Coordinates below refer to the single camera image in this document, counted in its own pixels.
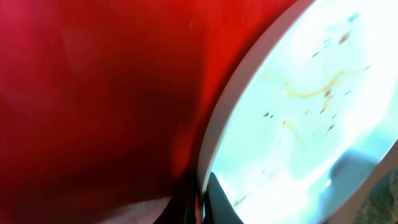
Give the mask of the light blue plate front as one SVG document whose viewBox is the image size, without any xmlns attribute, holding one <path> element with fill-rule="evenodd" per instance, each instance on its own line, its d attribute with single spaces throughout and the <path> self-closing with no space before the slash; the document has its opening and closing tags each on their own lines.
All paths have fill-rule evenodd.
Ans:
<svg viewBox="0 0 398 224">
<path fill-rule="evenodd" d="M 325 223 L 397 142 L 397 1 L 298 0 L 228 80 L 198 160 L 243 223 Z"/>
</svg>

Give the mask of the orange sponge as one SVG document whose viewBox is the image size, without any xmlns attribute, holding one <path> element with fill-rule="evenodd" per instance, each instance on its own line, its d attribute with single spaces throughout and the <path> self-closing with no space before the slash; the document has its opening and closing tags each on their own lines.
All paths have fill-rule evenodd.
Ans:
<svg viewBox="0 0 398 224">
<path fill-rule="evenodd" d="M 368 193 L 353 224 L 397 223 L 397 168 L 390 170 Z"/>
</svg>

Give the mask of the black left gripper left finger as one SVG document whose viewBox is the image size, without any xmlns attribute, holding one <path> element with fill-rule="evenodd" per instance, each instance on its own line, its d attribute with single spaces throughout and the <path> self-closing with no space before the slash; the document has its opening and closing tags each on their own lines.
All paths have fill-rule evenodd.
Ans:
<svg viewBox="0 0 398 224">
<path fill-rule="evenodd" d="M 193 177 L 180 179 L 171 199 L 154 224 L 196 224 L 197 189 Z"/>
</svg>

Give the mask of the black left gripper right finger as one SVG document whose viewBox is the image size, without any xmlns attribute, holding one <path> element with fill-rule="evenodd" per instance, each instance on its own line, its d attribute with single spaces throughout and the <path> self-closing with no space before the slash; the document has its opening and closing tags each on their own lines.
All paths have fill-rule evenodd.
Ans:
<svg viewBox="0 0 398 224">
<path fill-rule="evenodd" d="M 204 212 L 204 224 L 243 224 L 214 173 L 210 174 L 205 192 Z"/>
</svg>

